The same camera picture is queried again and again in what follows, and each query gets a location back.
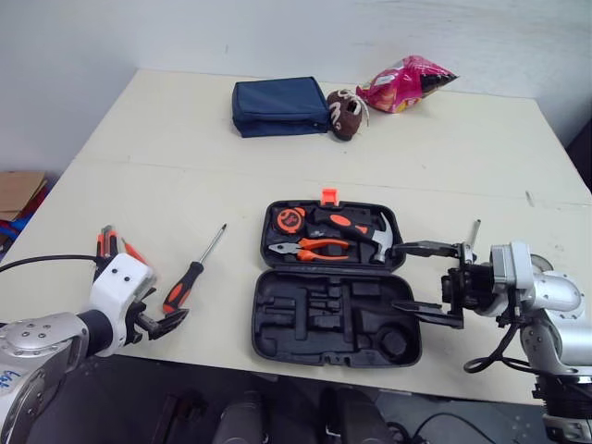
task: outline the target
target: white tag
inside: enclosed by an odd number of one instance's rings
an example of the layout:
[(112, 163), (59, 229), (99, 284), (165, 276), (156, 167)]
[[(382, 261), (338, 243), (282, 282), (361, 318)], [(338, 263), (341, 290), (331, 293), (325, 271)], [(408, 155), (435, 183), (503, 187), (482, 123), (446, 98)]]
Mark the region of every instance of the white tag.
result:
[(386, 85), (387, 83), (389, 83), (394, 78), (395, 78), (395, 76), (393, 76), (392, 74), (388, 74), (387, 76), (379, 77), (374, 82), (374, 86)]

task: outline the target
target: hammer head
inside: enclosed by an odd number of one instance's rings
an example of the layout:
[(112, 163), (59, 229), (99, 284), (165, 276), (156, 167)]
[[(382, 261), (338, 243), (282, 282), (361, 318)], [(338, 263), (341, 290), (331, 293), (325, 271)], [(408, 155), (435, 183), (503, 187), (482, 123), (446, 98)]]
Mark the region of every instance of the hammer head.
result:
[(392, 228), (384, 213), (380, 213), (380, 215), (382, 216), (382, 220), (385, 221), (386, 229), (384, 231), (375, 229), (372, 235), (372, 241), (378, 244), (378, 251), (374, 255), (374, 259), (384, 264), (387, 250), (392, 247)]

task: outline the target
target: pliers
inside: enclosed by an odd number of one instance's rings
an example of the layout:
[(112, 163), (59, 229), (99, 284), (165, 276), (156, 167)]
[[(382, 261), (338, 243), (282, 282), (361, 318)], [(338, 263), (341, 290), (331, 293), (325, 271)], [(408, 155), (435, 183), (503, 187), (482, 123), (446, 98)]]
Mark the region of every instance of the pliers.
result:
[(95, 281), (103, 270), (109, 265), (115, 256), (119, 253), (117, 248), (117, 232), (113, 226), (107, 225), (101, 229), (101, 232), (96, 238), (96, 257), (97, 264), (94, 271)]
[(306, 239), (302, 238), (298, 243), (284, 242), (275, 243), (269, 245), (269, 250), (280, 254), (296, 254), (296, 257), (300, 261), (313, 261), (319, 259), (322, 261), (343, 261), (348, 259), (349, 256), (324, 256), (317, 254), (312, 250), (317, 248), (326, 247), (328, 245), (337, 245), (341, 248), (348, 248), (350, 243), (346, 240), (340, 239)]

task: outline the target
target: cardboard box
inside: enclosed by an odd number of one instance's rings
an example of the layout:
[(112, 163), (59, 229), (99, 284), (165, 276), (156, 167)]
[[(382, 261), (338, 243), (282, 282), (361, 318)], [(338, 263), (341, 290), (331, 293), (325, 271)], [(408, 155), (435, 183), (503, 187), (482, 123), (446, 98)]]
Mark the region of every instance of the cardboard box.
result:
[(43, 172), (0, 173), (0, 219), (9, 222), (15, 220), (45, 183), (47, 180)]

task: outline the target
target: black tool case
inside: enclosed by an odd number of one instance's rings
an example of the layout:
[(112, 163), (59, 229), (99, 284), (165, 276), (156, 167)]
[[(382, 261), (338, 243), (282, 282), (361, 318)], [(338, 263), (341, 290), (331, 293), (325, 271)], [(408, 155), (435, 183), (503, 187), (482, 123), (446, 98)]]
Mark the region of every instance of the black tool case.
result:
[[(293, 234), (278, 228), (278, 214), (287, 208), (304, 213), (303, 228)], [(387, 251), (385, 262), (373, 260), (373, 242), (344, 235), (327, 223), (327, 212), (348, 217), (361, 226), (392, 228), (392, 245), (402, 243), (397, 220), (385, 206), (343, 202), (281, 201), (267, 207), (261, 255), (272, 267), (257, 280), (253, 304), (253, 347), (267, 359), (295, 364), (337, 364), (350, 367), (397, 367), (415, 364), (421, 355), (418, 320), (392, 307), (413, 301), (407, 282), (391, 274), (404, 253)], [(346, 239), (345, 250), (329, 245), (316, 253), (338, 261), (299, 260), (294, 253), (277, 253), (270, 245), (301, 238)]]

